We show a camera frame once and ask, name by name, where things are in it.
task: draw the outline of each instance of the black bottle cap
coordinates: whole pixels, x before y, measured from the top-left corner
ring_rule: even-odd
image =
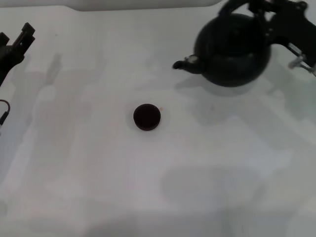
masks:
[[[134,111],[134,121],[143,131],[154,130],[160,123],[160,111],[155,105],[144,104]]]

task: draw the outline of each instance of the white tabletop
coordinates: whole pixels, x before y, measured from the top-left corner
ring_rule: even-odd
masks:
[[[172,70],[220,6],[0,9],[12,40],[36,29],[0,88],[0,236],[315,235],[316,78],[281,46],[240,88]],[[154,131],[133,123],[143,103]]]

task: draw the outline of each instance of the white wall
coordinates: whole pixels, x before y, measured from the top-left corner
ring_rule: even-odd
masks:
[[[220,0],[0,0],[0,7],[65,5],[76,10],[118,10],[208,6]]]

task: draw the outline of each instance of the cable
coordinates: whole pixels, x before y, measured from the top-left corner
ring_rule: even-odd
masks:
[[[7,102],[6,100],[0,100],[0,102],[4,102],[8,105],[8,110],[6,112],[4,112],[4,114],[0,118],[0,126],[2,126],[4,124],[4,121],[6,120],[6,118],[8,117],[8,115],[10,113],[11,106],[10,106],[9,102]]]

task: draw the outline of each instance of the kettle spout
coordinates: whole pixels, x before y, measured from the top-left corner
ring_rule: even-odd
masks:
[[[175,62],[173,69],[182,69],[192,74],[202,74],[205,70],[204,63],[195,55],[186,57],[183,61]]]

